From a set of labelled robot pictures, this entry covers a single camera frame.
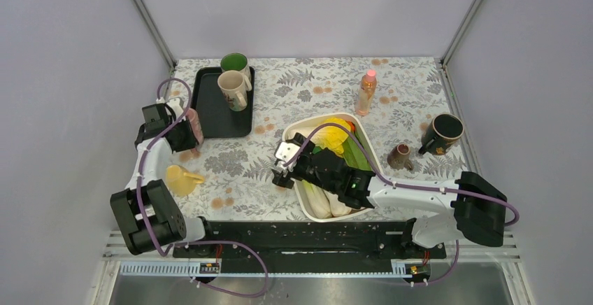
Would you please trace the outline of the pink upside-down mug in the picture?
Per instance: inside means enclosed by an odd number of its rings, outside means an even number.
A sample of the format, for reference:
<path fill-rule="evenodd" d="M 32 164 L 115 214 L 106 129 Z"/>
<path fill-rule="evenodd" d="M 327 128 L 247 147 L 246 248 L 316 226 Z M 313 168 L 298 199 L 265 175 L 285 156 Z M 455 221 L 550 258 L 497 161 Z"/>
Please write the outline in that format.
<path fill-rule="evenodd" d="M 189 108 L 185 117 L 189 122 L 192 133 L 197 141 L 197 147 L 201 146 L 204 142 L 204 137 L 197 111 L 193 108 Z"/>

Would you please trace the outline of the yellow mug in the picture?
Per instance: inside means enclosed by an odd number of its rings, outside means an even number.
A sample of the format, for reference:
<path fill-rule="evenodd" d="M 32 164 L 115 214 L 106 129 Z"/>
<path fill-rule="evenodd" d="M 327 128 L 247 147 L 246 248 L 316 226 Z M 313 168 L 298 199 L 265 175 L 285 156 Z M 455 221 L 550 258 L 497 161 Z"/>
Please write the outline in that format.
<path fill-rule="evenodd" d="M 166 169 L 166 186 L 177 197 L 186 197 L 195 190 L 198 184 L 202 184 L 204 181 L 203 176 L 192 173 L 180 165 L 171 165 Z"/>

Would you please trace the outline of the beige teal upside-down mug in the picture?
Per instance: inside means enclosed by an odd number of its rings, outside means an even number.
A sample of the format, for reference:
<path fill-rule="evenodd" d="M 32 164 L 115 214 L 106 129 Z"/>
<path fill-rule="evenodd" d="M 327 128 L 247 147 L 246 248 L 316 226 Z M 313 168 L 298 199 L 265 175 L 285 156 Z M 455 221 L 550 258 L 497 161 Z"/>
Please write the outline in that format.
<path fill-rule="evenodd" d="M 252 90 L 252 85 L 246 75 L 239 71 L 225 71 L 218 77 L 217 84 L 232 111 L 247 108 L 247 93 Z"/>

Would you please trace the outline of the beige floral mug green inside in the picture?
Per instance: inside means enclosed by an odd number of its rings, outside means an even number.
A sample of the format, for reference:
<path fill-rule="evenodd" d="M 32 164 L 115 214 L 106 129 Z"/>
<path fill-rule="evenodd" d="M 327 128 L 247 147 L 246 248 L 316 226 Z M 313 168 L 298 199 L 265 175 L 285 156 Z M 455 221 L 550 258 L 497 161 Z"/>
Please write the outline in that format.
<path fill-rule="evenodd" d="M 238 52 L 225 55 L 220 61 L 220 67 L 223 71 L 238 71 L 251 80 L 250 65 L 248 58 Z"/>

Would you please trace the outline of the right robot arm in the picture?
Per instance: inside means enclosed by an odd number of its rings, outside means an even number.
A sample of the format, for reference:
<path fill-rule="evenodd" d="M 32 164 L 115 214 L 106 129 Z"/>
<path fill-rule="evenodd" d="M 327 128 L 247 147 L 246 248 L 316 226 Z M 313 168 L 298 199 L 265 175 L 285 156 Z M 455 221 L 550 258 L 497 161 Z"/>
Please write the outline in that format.
<path fill-rule="evenodd" d="M 275 157 L 277 186 L 309 183 L 352 209 L 397 207 L 434 213 L 407 221 L 401 238 L 407 256 L 419 257 L 428 248 L 460 239 L 487 247 L 503 244 L 507 198 L 477 173 L 464 171 L 456 180 L 441 182 L 397 180 L 352 168 L 330 150 L 312 153 L 286 142 L 280 143 Z"/>

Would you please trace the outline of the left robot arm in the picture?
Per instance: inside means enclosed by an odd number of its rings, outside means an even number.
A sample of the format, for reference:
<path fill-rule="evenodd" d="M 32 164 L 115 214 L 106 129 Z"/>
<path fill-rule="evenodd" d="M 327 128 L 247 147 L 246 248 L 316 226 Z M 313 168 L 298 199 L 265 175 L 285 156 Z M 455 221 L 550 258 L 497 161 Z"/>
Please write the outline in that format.
<path fill-rule="evenodd" d="M 189 243 L 202 257 L 213 254 L 215 235 L 206 231 L 204 218 L 186 218 L 165 183 L 173 153 L 199 146 L 182 99 L 142 109 L 145 122 L 139 127 L 134 146 L 138 153 L 131 179 L 125 189 L 110 197 L 124 243 L 132 255 L 154 250 L 164 253 L 176 243 Z"/>

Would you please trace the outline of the yellow napa cabbage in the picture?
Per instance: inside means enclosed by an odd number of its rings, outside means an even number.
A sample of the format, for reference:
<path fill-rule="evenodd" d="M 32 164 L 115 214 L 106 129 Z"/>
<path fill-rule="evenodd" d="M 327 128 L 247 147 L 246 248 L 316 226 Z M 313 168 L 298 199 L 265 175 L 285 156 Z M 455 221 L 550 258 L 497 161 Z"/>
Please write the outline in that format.
<path fill-rule="evenodd" d="M 355 126 L 351 121 L 340 118 L 329 118 L 322 122 L 322 124 L 324 123 L 335 123 L 344 127 L 351 133 L 355 132 Z M 300 134 L 306 138 L 315 128 L 316 126 L 293 129 L 288 133 L 287 138 L 292 139 L 296 134 Z M 344 153 L 343 144 L 348 138 L 349 135 L 338 127 L 324 127 L 316 133 L 310 141 L 317 147 L 321 149 L 327 148 L 339 157 L 342 157 Z"/>

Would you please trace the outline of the white green leek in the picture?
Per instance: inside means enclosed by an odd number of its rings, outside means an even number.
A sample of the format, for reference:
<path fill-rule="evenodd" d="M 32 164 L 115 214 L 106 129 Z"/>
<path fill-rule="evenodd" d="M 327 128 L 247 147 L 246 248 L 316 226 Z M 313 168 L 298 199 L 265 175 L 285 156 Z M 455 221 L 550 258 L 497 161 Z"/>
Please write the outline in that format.
<path fill-rule="evenodd" d="M 331 218 L 331 208 L 325 193 L 307 181 L 303 181 L 302 183 L 313 215 L 319 219 Z"/>

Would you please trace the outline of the black baking tray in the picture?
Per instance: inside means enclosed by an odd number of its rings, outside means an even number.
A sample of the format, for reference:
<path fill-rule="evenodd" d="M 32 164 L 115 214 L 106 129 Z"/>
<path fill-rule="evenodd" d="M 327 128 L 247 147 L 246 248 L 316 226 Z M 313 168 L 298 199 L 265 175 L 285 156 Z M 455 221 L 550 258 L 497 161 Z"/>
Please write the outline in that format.
<path fill-rule="evenodd" d="M 248 106 L 233 111 L 227 105 L 217 79 L 222 74 L 218 66 L 204 67 L 194 78 L 191 108 L 199 116 L 206 139 L 240 138 L 252 131 L 254 90 L 247 92 Z"/>

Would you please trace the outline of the green bok choy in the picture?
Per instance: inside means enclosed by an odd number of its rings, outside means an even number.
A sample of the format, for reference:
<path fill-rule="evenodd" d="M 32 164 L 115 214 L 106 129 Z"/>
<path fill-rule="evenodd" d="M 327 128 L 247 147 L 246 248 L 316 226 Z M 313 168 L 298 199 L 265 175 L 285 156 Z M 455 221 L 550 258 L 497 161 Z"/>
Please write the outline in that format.
<path fill-rule="evenodd" d="M 349 215 L 352 209 L 346 206 L 343 202 L 338 200 L 338 195 L 334 193 L 330 193 L 328 191 L 324 191 L 330 207 L 330 213 L 333 217 L 342 217 Z"/>

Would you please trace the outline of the white vegetable basin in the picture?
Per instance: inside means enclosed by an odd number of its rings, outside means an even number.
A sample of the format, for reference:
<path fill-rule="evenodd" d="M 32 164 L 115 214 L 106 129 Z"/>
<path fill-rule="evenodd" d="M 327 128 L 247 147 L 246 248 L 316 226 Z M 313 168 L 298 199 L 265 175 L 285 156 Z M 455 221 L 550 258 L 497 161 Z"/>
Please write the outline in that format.
<path fill-rule="evenodd" d="M 354 124 L 354 126 L 356 127 L 356 132 L 357 132 L 356 136 L 357 136 L 359 142 L 364 147 L 365 151 L 369 154 L 372 162 L 377 166 L 377 168 L 380 171 L 383 170 L 383 167 L 380 163 L 380 158 L 377 156 L 377 152 L 375 151 L 372 140 L 369 138 L 369 134 L 363 127 L 361 121 L 356 116 L 349 114 L 349 113 L 338 112 L 338 113 L 328 113 L 328 114 L 316 115 L 316 116 L 312 116 L 312 117 L 297 121 L 295 123 L 292 123 L 284 129 L 283 135 L 282 135 L 282 140 L 283 141 L 287 140 L 295 129 L 316 127 L 317 125 L 321 124 L 322 122 L 324 122 L 326 119 L 329 119 L 329 118 L 340 118 L 340 119 L 352 122 Z M 366 208 L 366 209 L 361 209 L 358 211 L 353 211 L 351 214 L 345 215 L 345 216 L 325 218 L 325 219 L 317 218 L 316 215 L 313 213 L 312 208 L 310 207 L 308 197 L 306 195 L 306 189 L 302 185 L 301 181 L 296 181 L 293 189 L 296 192 L 296 196 L 299 200 L 299 204 L 300 204 L 300 207 L 301 207 L 304 215 L 311 222 L 340 222 L 340 221 L 356 221 L 356 220 L 358 220 L 358 221 L 360 221 L 360 220 L 388 221 L 388 220 L 393 219 L 393 217 L 390 216 L 390 210 L 385 209 L 385 208 L 382 208 L 382 209 Z"/>

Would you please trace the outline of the floral tablecloth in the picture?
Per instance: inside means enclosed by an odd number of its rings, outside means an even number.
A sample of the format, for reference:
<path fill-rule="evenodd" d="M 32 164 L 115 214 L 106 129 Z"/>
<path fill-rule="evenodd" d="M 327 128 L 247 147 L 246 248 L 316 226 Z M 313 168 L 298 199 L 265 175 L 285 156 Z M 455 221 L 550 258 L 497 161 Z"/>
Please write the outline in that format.
<path fill-rule="evenodd" d="M 387 176 L 446 180 L 468 164 L 462 147 L 445 155 L 419 155 L 431 119 L 450 110 L 441 68 L 433 57 L 252 58 L 255 70 L 252 131 L 237 139 L 208 139 L 196 152 L 174 154 L 170 163 L 205 177 L 176 203 L 187 217 L 209 220 L 306 220 L 294 190 L 272 183 L 274 151 L 284 129 L 328 113 L 354 113 L 362 76 L 377 73 L 368 115 L 361 116 Z M 410 147 L 414 169 L 395 170 L 387 156 L 400 143 Z"/>

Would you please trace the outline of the small brown cup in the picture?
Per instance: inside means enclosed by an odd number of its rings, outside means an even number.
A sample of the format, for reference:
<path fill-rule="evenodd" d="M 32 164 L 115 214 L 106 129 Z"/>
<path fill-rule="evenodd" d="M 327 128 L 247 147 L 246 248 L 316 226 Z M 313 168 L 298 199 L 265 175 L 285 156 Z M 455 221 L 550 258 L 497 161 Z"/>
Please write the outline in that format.
<path fill-rule="evenodd" d="M 414 166 L 410 161 L 410 153 L 410 147 L 405 143 L 400 143 L 387 156 L 387 163 L 395 170 L 407 169 L 412 171 Z"/>

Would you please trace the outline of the pink drink bottle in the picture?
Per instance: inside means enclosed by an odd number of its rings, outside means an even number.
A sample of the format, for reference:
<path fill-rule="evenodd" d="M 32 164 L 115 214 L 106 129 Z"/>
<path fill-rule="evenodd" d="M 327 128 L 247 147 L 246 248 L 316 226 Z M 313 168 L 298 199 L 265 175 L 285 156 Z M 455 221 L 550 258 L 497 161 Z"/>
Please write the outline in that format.
<path fill-rule="evenodd" d="M 376 71 L 368 70 L 359 84 L 358 100 L 355 106 L 358 115 L 365 116 L 369 114 L 377 84 Z"/>

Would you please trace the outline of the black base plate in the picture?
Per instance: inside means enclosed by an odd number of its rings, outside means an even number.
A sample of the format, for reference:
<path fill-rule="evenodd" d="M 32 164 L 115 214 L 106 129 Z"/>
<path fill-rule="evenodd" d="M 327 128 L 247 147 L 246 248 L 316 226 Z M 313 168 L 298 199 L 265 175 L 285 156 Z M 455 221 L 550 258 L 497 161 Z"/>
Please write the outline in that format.
<path fill-rule="evenodd" d="M 378 274 L 392 271 L 392 260 L 444 259 L 442 243 L 422 249 L 403 239 L 404 222 L 214 222 L 202 245 L 176 248 L 175 258 L 213 259 L 224 274 L 270 273 Z"/>

